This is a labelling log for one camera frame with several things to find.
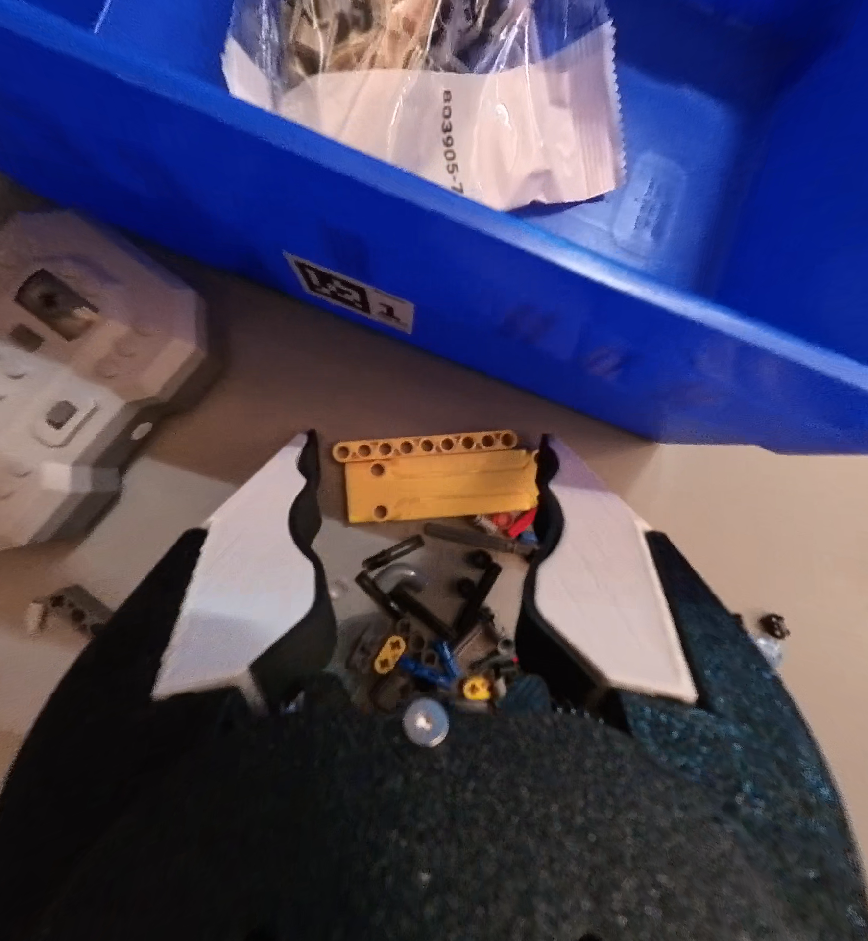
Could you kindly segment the yellow flat panel piece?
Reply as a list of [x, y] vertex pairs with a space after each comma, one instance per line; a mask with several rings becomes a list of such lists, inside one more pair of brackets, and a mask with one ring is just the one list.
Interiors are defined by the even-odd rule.
[[390, 455], [345, 465], [349, 523], [451, 519], [537, 505], [536, 453]]

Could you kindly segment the clear bag of building parts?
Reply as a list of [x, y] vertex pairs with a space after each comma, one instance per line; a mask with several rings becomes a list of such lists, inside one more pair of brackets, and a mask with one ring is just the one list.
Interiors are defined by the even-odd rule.
[[221, 66], [234, 97], [492, 209], [623, 182], [605, 2], [234, 2]]

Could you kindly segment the yellow straight beam with holes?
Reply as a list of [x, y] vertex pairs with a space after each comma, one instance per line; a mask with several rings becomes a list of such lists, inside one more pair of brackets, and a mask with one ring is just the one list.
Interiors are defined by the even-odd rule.
[[395, 436], [364, 440], [338, 441], [331, 448], [332, 458], [340, 464], [389, 460], [395, 457], [455, 455], [504, 452], [518, 448], [520, 437], [512, 430], [452, 433], [440, 435]]

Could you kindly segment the blue plastic bin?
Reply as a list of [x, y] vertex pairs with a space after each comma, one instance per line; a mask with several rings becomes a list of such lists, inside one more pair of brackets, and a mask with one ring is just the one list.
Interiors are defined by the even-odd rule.
[[654, 441], [868, 454], [868, 2], [609, 2], [626, 183], [497, 213], [232, 98], [230, 2], [0, 2], [0, 170]]

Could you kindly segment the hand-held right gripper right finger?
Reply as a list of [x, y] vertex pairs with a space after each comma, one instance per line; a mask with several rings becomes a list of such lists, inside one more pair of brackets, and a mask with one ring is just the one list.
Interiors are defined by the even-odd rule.
[[695, 704], [647, 525], [557, 436], [543, 436], [535, 479], [537, 549], [515, 629], [522, 668], [573, 705], [611, 691]]

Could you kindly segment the grey angled beam piece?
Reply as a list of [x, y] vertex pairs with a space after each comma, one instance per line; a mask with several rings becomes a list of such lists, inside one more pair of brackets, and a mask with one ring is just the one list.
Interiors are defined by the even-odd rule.
[[99, 598], [83, 586], [73, 584], [34, 598], [26, 609], [24, 626], [29, 635], [55, 627], [72, 629], [92, 638], [110, 623], [113, 614]]

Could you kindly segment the white and grey brick hub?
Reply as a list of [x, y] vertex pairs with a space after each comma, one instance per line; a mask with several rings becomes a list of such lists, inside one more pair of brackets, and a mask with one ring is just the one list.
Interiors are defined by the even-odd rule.
[[64, 211], [0, 229], [0, 551], [71, 538], [209, 377], [205, 303]]

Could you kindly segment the pile of small building parts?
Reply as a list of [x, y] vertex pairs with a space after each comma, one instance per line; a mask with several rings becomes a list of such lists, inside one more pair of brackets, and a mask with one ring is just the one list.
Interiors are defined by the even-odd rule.
[[362, 713], [430, 698], [500, 712], [524, 676], [515, 633], [536, 549], [463, 520], [349, 525], [317, 540], [337, 621], [329, 671]]

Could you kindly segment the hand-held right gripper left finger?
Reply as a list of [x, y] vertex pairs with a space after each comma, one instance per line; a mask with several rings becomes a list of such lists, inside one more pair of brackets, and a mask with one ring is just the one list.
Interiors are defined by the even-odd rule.
[[327, 667], [337, 622], [313, 546], [320, 478], [318, 436], [299, 433], [209, 516], [153, 700], [235, 690], [277, 712]]

